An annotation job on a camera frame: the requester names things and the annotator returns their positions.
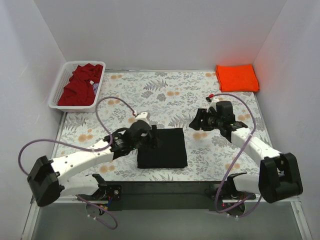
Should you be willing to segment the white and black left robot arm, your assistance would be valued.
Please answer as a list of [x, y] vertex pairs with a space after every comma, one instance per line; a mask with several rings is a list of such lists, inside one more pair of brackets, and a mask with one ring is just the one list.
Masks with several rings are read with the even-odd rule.
[[131, 151], [157, 147], [157, 126], [137, 120], [129, 128], [120, 128], [103, 139], [65, 157], [38, 158], [27, 176], [27, 182], [39, 207], [55, 202], [59, 197], [72, 195], [103, 199], [107, 184], [97, 173], [87, 177], [77, 174], [96, 165], [127, 156]]

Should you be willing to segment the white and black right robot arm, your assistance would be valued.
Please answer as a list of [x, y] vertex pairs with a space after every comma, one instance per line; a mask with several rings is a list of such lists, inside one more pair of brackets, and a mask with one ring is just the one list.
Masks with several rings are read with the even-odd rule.
[[281, 153], [255, 137], [253, 130], [236, 120], [230, 101], [213, 101], [208, 109], [199, 108], [189, 127], [196, 131], [219, 130], [259, 166], [257, 176], [227, 172], [216, 191], [217, 196], [227, 193], [230, 198], [237, 199], [247, 192], [274, 203], [303, 193], [297, 158], [292, 153]]

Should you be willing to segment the black t-shirt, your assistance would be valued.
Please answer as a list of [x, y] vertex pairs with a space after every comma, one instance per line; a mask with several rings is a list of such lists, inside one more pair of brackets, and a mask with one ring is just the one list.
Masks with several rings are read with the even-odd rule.
[[151, 143], [138, 149], [139, 169], [183, 169], [188, 166], [182, 128], [157, 129], [153, 125], [151, 136]]

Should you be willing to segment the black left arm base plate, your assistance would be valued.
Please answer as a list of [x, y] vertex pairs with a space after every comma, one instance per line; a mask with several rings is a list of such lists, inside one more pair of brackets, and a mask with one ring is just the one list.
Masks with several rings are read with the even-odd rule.
[[98, 185], [92, 195], [80, 194], [87, 201], [119, 201], [122, 198], [122, 186], [119, 184]]

